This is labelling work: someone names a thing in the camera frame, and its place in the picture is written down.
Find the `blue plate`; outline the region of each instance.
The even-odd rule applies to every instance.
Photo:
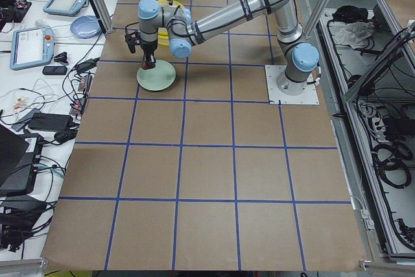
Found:
[[[95,16],[81,16],[71,24],[71,32],[79,38],[91,38],[101,33]]]

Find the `power adapter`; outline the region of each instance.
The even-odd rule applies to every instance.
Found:
[[[95,66],[97,66],[98,61],[99,58],[90,58],[89,60],[76,65],[75,70],[78,74],[85,73],[86,71],[89,71],[90,69],[93,69]]]

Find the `blue lid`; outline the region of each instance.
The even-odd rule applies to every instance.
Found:
[[[138,4],[138,16],[141,19],[152,19],[158,15],[160,5],[156,0],[141,0]]]
[[[304,73],[312,71],[317,66],[319,58],[318,50],[310,43],[300,43],[292,52],[294,65]]]
[[[81,16],[71,24],[71,32],[79,38],[91,38],[101,33],[95,16]]]
[[[192,53],[192,46],[181,38],[174,38],[169,41],[170,51],[177,58],[187,58]]]
[[[186,24],[190,25],[190,23],[192,23],[192,13],[188,8],[182,8],[182,10],[186,16]]]

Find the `tiled surface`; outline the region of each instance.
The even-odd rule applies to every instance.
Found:
[[[138,1],[115,10],[45,247],[51,268],[356,269],[364,254],[321,97],[267,102],[263,66],[285,63],[273,15],[188,60],[159,47],[177,79],[153,93],[137,86],[141,49],[128,51],[122,29]],[[179,1],[200,19],[238,0]]]

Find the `white robotic arm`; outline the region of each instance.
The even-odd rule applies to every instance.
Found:
[[[191,21],[188,9],[161,8],[155,0],[141,0],[138,12],[139,32],[132,39],[126,35],[126,41],[131,52],[135,52],[134,45],[143,49],[143,69],[152,68],[156,63],[154,51],[159,27],[167,28],[172,55],[186,58],[191,54],[192,46],[271,13],[277,19],[278,43],[287,60],[287,68],[278,78],[280,90],[290,95],[300,94],[318,63],[318,51],[303,38],[294,0],[239,0],[198,21]]]

